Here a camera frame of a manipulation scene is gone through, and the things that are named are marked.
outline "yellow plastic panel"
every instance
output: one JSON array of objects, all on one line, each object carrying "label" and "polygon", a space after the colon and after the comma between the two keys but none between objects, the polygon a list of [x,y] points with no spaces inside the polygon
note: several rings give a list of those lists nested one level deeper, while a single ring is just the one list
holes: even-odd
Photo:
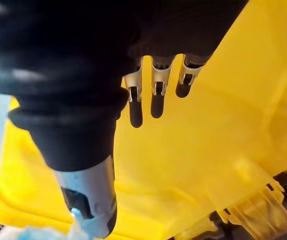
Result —
[{"label": "yellow plastic panel", "polygon": [[[239,203],[287,170],[287,0],[250,1],[183,99],[175,94],[182,59],[174,61],[160,119],[150,115],[145,57],[143,125],[130,125],[129,106],[117,122],[118,217],[111,240],[185,238],[196,226],[215,231],[206,221],[210,213],[245,210]],[[8,122],[0,223],[67,231],[72,221],[29,134]]]}]

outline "yellow plastic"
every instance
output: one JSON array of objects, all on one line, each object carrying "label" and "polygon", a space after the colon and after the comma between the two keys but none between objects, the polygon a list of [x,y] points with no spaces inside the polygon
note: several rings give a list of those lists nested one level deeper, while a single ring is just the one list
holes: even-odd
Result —
[{"label": "yellow plastic", "polygon": [[[163,116],[154,119],[145,57],[143,125],[130,125],[128,106],[117,122],[118,217],[108,239],[191,239],[216,231],[208,220],[214,211],[256,238],[286,232],[283,189],[272,176],[287,170],[287,0],[251,0],[184,99],[175,95],[181,61],[171,70]],[[66,232],[72,221],[29,134],[8,122],[0,223]]]}]

